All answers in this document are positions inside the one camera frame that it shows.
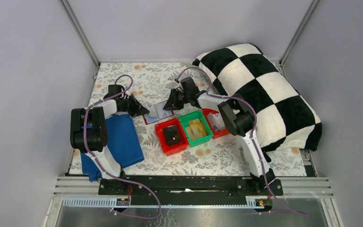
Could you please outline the white card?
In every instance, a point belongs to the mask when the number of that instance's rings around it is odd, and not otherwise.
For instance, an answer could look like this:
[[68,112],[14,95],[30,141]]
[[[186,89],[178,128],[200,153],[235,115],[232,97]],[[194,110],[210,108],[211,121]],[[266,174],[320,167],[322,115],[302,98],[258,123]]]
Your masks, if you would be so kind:
[[159,119],[163,119],[163,118],[166,118],[166,117],[169,117],[169,116],[173,115],[172,111],[164,109],[165,104],[166,104],[166,101],[155,104],[155,110],[157,112],[157,115],[158,115]]

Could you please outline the red leather card holder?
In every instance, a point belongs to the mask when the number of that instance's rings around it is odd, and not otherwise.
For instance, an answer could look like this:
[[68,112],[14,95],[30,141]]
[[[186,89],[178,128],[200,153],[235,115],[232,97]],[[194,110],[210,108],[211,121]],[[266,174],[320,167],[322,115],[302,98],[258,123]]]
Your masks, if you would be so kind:
[[163,109],[165,104],[166,101],[162,101],[154,105],[148,105],[147,109],[149,110],[149,113],[143,115],[146,125],[174,116],[173,111]]

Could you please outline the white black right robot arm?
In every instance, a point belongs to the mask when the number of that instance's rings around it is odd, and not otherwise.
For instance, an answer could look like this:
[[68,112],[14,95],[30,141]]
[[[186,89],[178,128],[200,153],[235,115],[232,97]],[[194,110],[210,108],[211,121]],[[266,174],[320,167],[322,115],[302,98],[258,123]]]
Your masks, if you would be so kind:
[[243,148],[254,192],[259,195],[268,192],[276,177],[259,145],[256,133],[257,116],[252,106],[239,94],[221,96],[199,90],[191,77],[182,79],[180,87],[171,89],[164,110],[180,110],[185,104],[215,110],[221,114],[225,128],[231,135],[236,136]]

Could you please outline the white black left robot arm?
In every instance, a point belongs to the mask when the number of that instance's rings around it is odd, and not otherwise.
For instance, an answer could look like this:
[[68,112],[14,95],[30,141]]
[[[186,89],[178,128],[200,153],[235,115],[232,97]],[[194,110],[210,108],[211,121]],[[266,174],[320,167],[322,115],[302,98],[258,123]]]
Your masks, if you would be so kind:
[[128,182],[120,177],[122,167],[109,151],[105,122],[118,112],[131,117],[150,113],[133,94],[126,94],[124,86],[109,85],[104,100],[91,107],[71,110],[70,144],[93,161],[104,179],[111,179],[109,187],[114,193],[123,194]]

